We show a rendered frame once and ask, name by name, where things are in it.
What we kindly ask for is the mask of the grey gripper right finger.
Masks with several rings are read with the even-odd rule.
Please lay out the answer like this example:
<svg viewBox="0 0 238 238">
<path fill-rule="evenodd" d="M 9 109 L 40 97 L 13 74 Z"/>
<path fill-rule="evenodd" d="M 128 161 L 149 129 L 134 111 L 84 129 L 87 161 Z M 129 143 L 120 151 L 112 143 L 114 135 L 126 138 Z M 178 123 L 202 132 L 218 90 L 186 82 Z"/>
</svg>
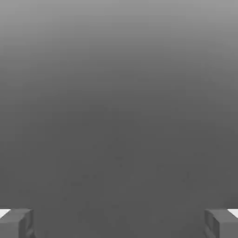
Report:
<svg viewBox="0 0 238 238">
<path fill-rule="evenodd" d="M 206 209 L 205 238 L 238 238 L 238 209 Z"/>
</svg>

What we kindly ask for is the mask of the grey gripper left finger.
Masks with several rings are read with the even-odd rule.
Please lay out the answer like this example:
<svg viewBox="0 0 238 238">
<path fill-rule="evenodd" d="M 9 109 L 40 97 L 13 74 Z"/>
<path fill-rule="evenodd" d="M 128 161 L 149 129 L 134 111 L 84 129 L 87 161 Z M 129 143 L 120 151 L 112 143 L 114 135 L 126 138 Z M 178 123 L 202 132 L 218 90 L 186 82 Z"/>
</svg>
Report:
<svg viewBox="0 0 238 238">
<path fill-rule="evenodd" d="M 0 238 L 35 238 L 34 210 L 0 209 Z"/>
</svg>

